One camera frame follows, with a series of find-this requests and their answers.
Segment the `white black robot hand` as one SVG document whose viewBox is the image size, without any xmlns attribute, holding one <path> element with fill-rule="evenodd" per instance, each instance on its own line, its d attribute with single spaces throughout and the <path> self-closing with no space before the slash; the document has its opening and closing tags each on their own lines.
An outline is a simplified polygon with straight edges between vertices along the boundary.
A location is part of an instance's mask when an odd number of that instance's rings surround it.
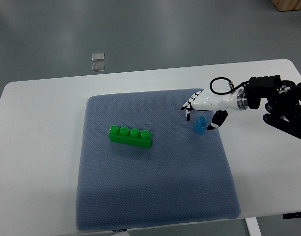
<svg viewBox="0 0 301 236">
<path fill-rule="evenodd" d="M 204 89 L 194 93 L 181 107 L 185 110 L 187 121 L 191 119 L 191 111 L 213 111 L 214 116 L 207 130 L 219 128 L 228 116 L 228 109 L 241 110 L 241 104 L 238 104 L 238 93 L 217 95 L 209 89 Z"/>
</svg>

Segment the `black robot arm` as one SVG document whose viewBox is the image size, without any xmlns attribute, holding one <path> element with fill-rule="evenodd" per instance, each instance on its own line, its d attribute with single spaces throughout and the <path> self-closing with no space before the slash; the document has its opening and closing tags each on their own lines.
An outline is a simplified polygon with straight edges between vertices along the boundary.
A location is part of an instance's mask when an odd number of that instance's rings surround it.
<svg viewBox="0 0 301 236">
<path fill-rule="evenodd" d="M 230 90 L 217 92 L 213 89 L 213 82 L 226 80 Z M 266 114 L 263 121 L 283 132 L 301 139 L 301 82 L 282 80 L 280 75 L 251 77 L 248 81 L 234 86 L 226 77 L 217 77 L 210 82 L 210 90 L 216 95 L 237 94 L 237 108 L 258 109 L 262 98 Z"/>
</svg>

